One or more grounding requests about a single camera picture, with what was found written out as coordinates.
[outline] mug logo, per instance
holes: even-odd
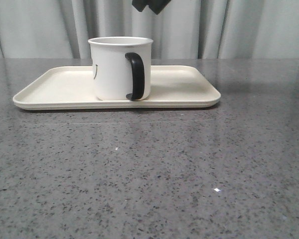
[[[98,65],[95,64],[95,66],[96,66],[96,68],[95,68],[95,76],[94,76],[93,80],[95,80],[95,78],[96,78],[96,74],[98,73]]]

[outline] black object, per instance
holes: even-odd
[[[138,10],[143,11],[146,5],[158,15],[171,0],[133,0],[132,5]]]
[[[133,91],[126,95],[130,101],[136,101],[143,97],[145,89],[144,64],[140,55],[135,52],[125,54],[126,59],[131,62],[133,76]]]

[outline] white enamel mug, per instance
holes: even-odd
[[[150,94],[151,44],[142,37],[89,39],[96,96],[100,100],[143,100]]]

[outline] tray rim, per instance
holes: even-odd
[[[80,109],[132,109],[132,108],[207,108],[215,105],[220,101],[221,94],[219,91],[214,88],[214,86],[194,67],[185,66],[185,65],[151,65],[151,71],[159,71],[159,70],[175,70],[178,71],[191,71],[194,74],[198,74],[202,77],[206,82],[213,88],[213,90],[217,93],[218,97],[216,97],[212,101],[202,101],[202,100],[160,100],[160,101],[149,101],[144,99],[142,101],[128,101],[128,100],[118,100],[118,101],[97,101],[97,102],[39,102],[39,103],[29,103],[29,102],[22,102],[17,98],[32,88],[33,86],[37,85],[42,78],[47,77],[49,74],[55,74],[58,72],[63,71],[88,71],[92,70],[92,66],[60,66],[54,67],[42,75],[40,75],[36,80],[31,82],[29,85],[24,87],[20,90],[17,94],[15,94],[12,98],[12,101],[15,106],[28,110],[28,111],[44,111],[44,110],[80,110]]]

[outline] white tray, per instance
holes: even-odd
[[[143,101],[102,101],[94,94],[91,66],[48,70],[13,97],[25,110],[110,108],[204,108],[216,104],[220,93],[189,66],[152,66],[151,92]]]

